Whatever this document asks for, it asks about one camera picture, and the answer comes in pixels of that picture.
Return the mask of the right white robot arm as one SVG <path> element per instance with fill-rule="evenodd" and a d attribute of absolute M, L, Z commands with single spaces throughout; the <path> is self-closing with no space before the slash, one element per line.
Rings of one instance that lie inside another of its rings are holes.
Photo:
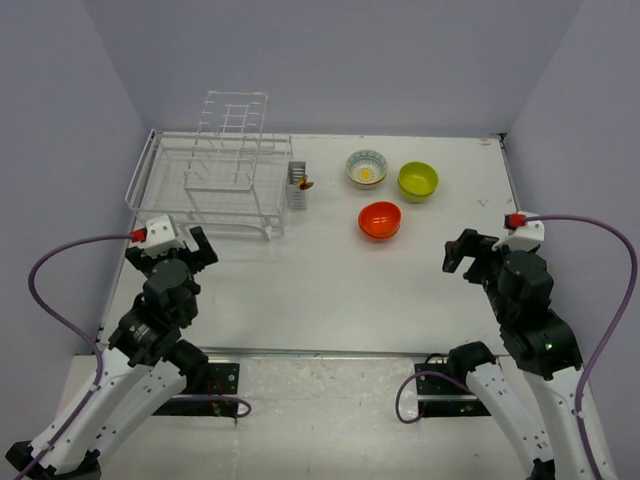
<path fill-rule="evenodd" d="M 518 456 L 529 479 L 614 479 L 594 410 L 579 398 L 583 359 L 570 326 L 550 307 L 554 286 L 546 261 L 534 249 L 512 250 L 497 238 L 464 230 L 445 244 L 442 269 L 482 287 L 499 324 L 506 351 L 536 400 L 535 419 L 509 387 L 488 347 L 472 342 L 452 349 L 448 385 L 472 392 L 487 408 Z"/>

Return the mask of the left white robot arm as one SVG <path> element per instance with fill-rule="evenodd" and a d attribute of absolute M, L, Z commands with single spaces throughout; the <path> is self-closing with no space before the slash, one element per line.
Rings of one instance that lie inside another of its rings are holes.
<path fill-rule="evenodd" d="M 201 227 L 182 241 L 168 216 L 128 234 L 126 259 L 146 280 L 105 348 L 96 370 L 51 424 L 32 440 L 15 443 L 7 461 L 18 478 L 97 479 L 104 464 L 163 404 L 195 393 L 208 379 L 207 355 L 182 339 L 198 314 L 197 273 L 218 256 Z"/>

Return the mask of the blue sun patterned bowl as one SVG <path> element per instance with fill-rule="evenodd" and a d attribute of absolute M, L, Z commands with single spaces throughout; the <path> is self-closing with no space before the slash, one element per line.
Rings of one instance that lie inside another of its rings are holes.
<path fill-rule="evenodd" d="M 346 175 L 349 176 L 361 174 L 368 177 L 369 172 L 388 173 L 388 162 L 386 157 L 370 149 L 359 150 L 352 153 L 346 160 Z"/>

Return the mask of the orange flower patterned bowl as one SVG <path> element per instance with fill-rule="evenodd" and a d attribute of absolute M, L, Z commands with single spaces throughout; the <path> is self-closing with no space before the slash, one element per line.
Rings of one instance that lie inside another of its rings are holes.
<path fill-rule="evenodd" d="M 386 173 L 369 172 L 368 177 L 363 177 L 359 174 L 349 176 L 349 180 L 357 189 L 371 190 L 377 188 L 381 183 L 383 183 L 386 177 Z"/>

